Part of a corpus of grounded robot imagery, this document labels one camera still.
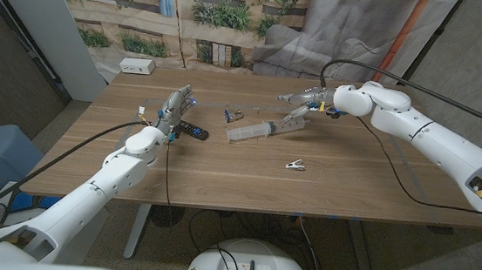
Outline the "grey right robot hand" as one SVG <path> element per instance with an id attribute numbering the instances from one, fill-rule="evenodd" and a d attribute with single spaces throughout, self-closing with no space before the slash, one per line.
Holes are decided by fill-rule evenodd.
<path id="1" fill-rule="evenodd" d="M 277 96 L 276 99 L 278 101 L 286 102 L 289 105 L 297 106 L 296 109 L 290 112 L 290 114 L 282 118 L 284 123 L 288 123 L 293 119 L 304 117 L 311 110 L 319 111 L 322 104 L 327 106 L 333 105 L 334 95 L 334 89 L 319 88 L 317 86 L 302 91 L 299 94 L 280 95 Z"/>

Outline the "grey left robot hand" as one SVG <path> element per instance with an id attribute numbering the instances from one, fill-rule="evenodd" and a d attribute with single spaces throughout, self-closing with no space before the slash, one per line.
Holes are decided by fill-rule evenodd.
<path id="1" fill-rule="evenodd" d="M 153 123 L 153 126 L 167 136 L 179 124 L 182 115 L 195 103 L 196 100 L 193 97 L 193 90 L 190 85 L 185 85 L 172 92 L 163 103 L 161 110 L 158 111 L 158 119 Z"/>

